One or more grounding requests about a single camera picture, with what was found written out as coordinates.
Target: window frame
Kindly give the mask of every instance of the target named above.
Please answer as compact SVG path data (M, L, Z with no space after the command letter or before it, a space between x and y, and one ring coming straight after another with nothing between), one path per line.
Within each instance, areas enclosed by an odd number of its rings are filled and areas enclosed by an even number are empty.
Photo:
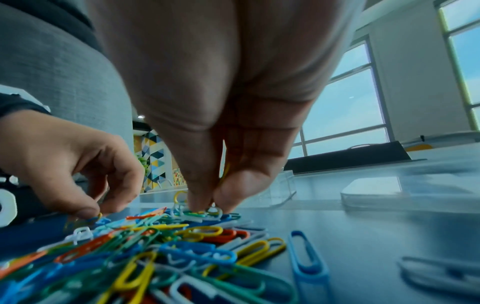
M370 69L372 77L373 77L373 85L375 86L376 97L377 97L377 100L378 100L378 106L380 107L380 113L381 113L382 118L383 118L383 124L378 124L378 125L374 125L374 126L370 126L370 127L360 128L360 129L355 129L355 130L342 132L342 133L336 133L336 134L333 134L333 135L323 136L323 137L310 139L310 140L305 140L304 129L303 129L303 126L302 126L300 128L300 142L294 143L292 145L292 148L296 147L296 146L302 146L303 157L308 156L307 144L316 143L316 142L329 140L329 139L333 139L333 138L338 138L338 137L343 137L343 136L347 136L347 135L353 135L353 134L362 133L362 132L366 132L366 131L381 129L381 128L386 129L386 135L387 135L388 140L390 142L395 140L394 134L392 132L392 125L390 123L390 118L389 118L388 111L387 111L387 106L385 104L384 94L383 94L382 87L381 87L381 84L380 84L380 78L379 78L378 73L377 73L377 65L375 63L375 59L374 59L374 56L373 56L373 51L372 51L372 47L371 47L371 44L370 44L369 36L365 35L365 36L362 36L358 39L355 39L350 44L350 47L348 48L348 50L345 51L345 53L350 51L351 49L354 49L354 48L356 48L360 45L363 45L363 44L365 44L366 51L367 51L367 56L368 56L368 59L370 60L370 63L364 64L364 65L356 67L352 70L341 73L341 74L339 74L335 77L332 77L328 81L327 85Z
M455 80L456 80L456 83L458 85L458 89L460 90L461 99L463 101L466 116L468 117L468 122L470 124L470 128L472 130L479 130L480 126L477 124L477 120L475 119L473 109L480 107L480 100L478 101L477 104L470 103L470 98L469 98L469 93L468 93L469 90L467 88L466 82L464 81L464 79L462 77L462 71L460 70L460 64L457 60L455 50L454 50L454 46L453 46L453 43L451 43L450 38L455 36L455 35L458 35L458 34L467 32L469 30L475 29L477 27L480 27L480 18L477 19L477 20L471 21L467 24L464 24L462 26L459 26L459 27L456 27L456 28L453 28L453 29L449 30L448 27L447 27L447 21L444 18L444 15L441 11L441 8L447 6L447 5L449 5L449 4L451 4L455 1L457 1L457 0L435 0L433 2L433 6L435 7L436 12L438 14L438 19L440 21L440 27L441 27L441 31L442 31L442 35L443 35L443 41L445 43L445 47L446 47L446 50L447 50L447 53L448 53L448 57L450 59L451 66L453 68L453 73L455 74Z

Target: fingernail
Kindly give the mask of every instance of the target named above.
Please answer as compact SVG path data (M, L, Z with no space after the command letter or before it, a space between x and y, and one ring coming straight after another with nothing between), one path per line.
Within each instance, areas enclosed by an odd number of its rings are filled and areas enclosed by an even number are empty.
M98 214L98 210L95 210L93 208L85 208L77 211L77 213L75 213L75 216L81 219L91 219L93 217L96 217Z

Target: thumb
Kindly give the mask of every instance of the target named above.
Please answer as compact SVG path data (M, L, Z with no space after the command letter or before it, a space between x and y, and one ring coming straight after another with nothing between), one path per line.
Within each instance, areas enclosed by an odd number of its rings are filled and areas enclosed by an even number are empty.
M27 181L40 201L51 211L68 213L82 219L98 216L100 207L78 187L68 172L43 171Z

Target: person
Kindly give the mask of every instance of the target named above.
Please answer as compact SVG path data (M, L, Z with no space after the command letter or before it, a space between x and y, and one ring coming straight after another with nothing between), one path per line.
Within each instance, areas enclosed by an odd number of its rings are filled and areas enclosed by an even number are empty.
M231 212L266 189L286 163L365 2L86 4L132 103L177 160L189 207L199 211L215 202ZM229 171L219 183L223 141ZM140 191L143 169L107 133L23 110L0 118L0 142L0 168L29 183L52 210L88 217L108 183L100 209L115 212ZM70 183L76 172L89 178L88 195Z

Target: white wall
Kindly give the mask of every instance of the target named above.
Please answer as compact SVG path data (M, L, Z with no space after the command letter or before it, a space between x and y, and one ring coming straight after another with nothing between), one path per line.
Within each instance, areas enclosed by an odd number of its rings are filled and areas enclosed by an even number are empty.
M396 140L471 129L433 0L408 3L354 39L365 35Z

